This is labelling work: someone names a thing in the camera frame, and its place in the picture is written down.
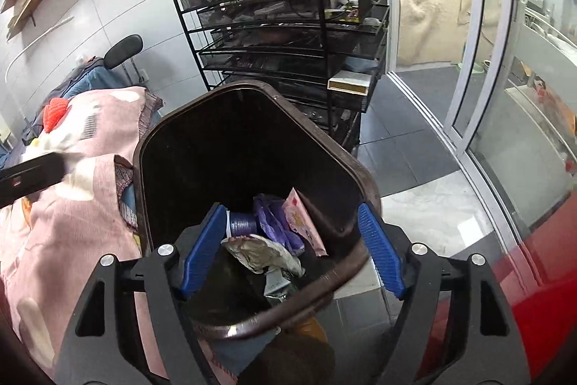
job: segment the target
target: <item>purple plastic bag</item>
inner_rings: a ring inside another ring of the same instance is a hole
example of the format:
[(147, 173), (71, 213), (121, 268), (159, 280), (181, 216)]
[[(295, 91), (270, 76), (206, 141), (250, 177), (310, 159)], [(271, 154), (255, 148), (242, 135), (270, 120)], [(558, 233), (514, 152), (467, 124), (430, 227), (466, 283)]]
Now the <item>purple plastic bag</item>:
[(285, 247), (294, 256), (305, 251), (305, 244), (297, 234), (289, 228), (283, 203), (285, 200), (276, 196), (259, 194), (255, 196), (255, 215), (265, 235)]

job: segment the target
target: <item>black chair headrest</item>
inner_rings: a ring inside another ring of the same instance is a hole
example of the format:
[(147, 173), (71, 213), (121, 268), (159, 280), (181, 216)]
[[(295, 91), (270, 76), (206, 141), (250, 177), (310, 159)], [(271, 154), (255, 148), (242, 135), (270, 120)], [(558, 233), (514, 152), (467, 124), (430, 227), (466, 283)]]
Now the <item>black chair headrest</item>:
[(114, 69), (116, 66), (120, 66), (124, 61), (141, 51), (142, 37), (140, 35), (130, 35), (123, 38), (105, 54), (106, 69)]

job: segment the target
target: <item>black metal rack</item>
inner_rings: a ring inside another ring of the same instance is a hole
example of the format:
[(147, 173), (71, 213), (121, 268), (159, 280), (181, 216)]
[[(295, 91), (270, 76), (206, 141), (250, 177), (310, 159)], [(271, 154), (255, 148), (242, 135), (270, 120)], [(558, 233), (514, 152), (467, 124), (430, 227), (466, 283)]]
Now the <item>black metal rack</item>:
[[(379, 0), (173, 0), (207, 90), (246, 78), (271, 84), (341, 146), (358, 143), (384, 61), (388, 6)], [(373, 8), (379, 22), (366, 25)], [(211, 39), (196, 48), (192, 34)], [(347, 62), (367, 96), (328, 90)]]

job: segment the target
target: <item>pink blanket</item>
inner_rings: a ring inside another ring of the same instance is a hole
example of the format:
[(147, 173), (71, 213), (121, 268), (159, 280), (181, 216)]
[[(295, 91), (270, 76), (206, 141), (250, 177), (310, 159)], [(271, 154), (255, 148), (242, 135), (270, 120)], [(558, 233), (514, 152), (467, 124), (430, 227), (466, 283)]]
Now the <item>pink blanket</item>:
[[(21, 201), (0, 210), (0, 302), (34, 360), (54, 376), (63, 336), (76, 302), (100, 257), (139, 258), (132, 230), (121, 218), (115, 161), (132, 158), (160, 101), (142, 87), (92, 90), (74, 97), (57, 127), (27, 154), (82, 153), (74, 171), (41, 192), (30, 229)], [(138, 326), (151, 372), (165, 376), (144, 293), (135, 295)], [(201, 347), (221, 384), (236, 379), (221, 369), (209, 345)]]

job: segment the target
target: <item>blue gripper pad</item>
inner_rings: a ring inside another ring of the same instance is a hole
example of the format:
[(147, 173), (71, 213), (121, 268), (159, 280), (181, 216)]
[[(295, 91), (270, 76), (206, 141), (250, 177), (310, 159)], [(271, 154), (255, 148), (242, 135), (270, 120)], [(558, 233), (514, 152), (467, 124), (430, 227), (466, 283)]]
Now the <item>blue gripper pad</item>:
[(401, 260), (381, 228), (379, 220), (365, 202), (358, 209), (358, 225), (385, 288), (396, 298), (402, 298), (406, 287), (401, 277)]
[(180, 292), (188, 299), (204, 284), (220, 241), (226, 237), (226, 207), (218, 206), (184, 262)]

